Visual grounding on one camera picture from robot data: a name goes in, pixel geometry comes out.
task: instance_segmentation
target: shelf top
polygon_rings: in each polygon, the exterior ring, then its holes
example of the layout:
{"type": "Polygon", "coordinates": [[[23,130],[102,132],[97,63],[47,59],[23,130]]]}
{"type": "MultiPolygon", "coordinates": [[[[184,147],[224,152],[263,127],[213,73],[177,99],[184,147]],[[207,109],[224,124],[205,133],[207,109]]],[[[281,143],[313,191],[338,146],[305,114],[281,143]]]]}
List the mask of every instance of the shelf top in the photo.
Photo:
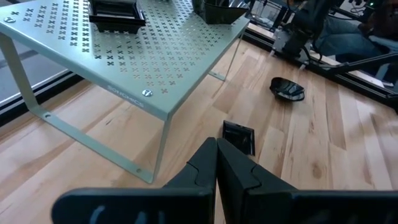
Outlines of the shelf top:
{"type": "Polygon", "coordinates": [[[169,114],[249,20],[208,25],[192,11],[189,0],[140,4],[147,23],[138,34],[98,32],[89,22],[87,0],[38,0],[2,7],[0,32],[145,110],[159,110],[152,112],[156,116],[169,114]],[[145,97],[144,90],[152,96],[145,97]]]}

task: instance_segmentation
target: screw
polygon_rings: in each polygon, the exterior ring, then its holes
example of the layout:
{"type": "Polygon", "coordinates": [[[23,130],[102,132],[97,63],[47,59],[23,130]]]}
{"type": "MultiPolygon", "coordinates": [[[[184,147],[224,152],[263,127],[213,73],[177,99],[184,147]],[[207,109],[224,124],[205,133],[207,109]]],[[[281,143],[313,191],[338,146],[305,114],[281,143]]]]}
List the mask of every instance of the screw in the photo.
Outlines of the screw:
{"type": "Polygon", "coordinates": [[[15,22],[15,19],[13,19],[11,17],[5,17],[4,22],[13,23],[13,22],[15,22]]]}
{"type": "Polygon", "coordinates": [[[152,90],[144,90],[142,91],[142,94],[146,97],[150,97],[152,96],[154,93],[152,92],[152,90]]]}

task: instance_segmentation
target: metal bracket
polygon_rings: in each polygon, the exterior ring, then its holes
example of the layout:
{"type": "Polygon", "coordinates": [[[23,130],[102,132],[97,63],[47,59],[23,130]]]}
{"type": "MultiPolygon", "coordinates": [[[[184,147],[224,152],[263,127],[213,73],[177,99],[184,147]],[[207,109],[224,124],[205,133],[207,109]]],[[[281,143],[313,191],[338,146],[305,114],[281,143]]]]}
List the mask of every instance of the metal bracket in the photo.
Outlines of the metal bracket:
{"type": "Polygon", "coordinates": [[[232,60],[231,60],[231,63],[229,64],[229,67],[228,67],[228,70],[227,70],[227,72],[226,72],[226,75],[223,76],[223,75],[221,75],[220,73],[213,72],[213,71],[210,71],[210,72],[209,72],[209,75],[211,75],[212,77],[215,77],[215,78],[217,78],[217,79],[219,79],[219,80],[221,80],[221,81],[225,81],[225,80],[226,80],[226,77],[228,76],[229,71],[231,70],[232,63],[234,62],[234,59],[235,59],[235,56],[236,56],[236,52],[238,52],[239,45],[241,44],[244,31],[245,31],[245,29],[242,31],[242,33],[241,33],[241,35],[240,35],[240,37],[239,37],[238,45],[236,46],[234,55],[232,56],[232,60]]]}

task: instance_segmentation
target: blue jeans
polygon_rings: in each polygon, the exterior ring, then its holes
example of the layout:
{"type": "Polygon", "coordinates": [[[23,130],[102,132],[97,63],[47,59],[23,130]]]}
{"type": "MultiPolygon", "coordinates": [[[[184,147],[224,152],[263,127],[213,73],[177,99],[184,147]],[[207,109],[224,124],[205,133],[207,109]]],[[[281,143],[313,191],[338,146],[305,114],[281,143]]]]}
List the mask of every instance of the blue jeans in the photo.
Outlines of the blue jeans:
{"type": "Polygon", "coordinates": [[[382,55],[379,48],[356,25],[333,17],[326,18],[315,45],[324,56],[355,54],[371,58],[382,55]]]}

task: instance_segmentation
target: black plastic container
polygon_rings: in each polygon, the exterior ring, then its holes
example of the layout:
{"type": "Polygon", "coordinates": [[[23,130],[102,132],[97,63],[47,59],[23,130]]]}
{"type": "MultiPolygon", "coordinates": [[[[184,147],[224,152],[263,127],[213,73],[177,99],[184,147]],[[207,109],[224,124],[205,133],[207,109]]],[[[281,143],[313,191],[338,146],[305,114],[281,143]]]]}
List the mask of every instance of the black plastic container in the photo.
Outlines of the black plastic container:
{"type": "Polygon", "coordinates": [[[90,22],[98,31],[129,32],[136,34],[146,25],[144,13],[137,1],[90,0],[90,22]]]}
{"type": "Polygon", "coordinates": [[[280,100],[302,101],[305,98],[305,90],[302,86],[281,77],[273,78],[269,89],[280,100]]]}
{"type": "Polygon", "coordinates": [[[207,24],[232,24],[249,10],[243,0],[192,0],[192,7],[207,24]]]}
{"type": "Polygon", "coordinates": [[[245,155],[256,155],[254,144],[254,130],[229,121],[223,124],[223,139],[229,141],[233,146],[245,155]]]}

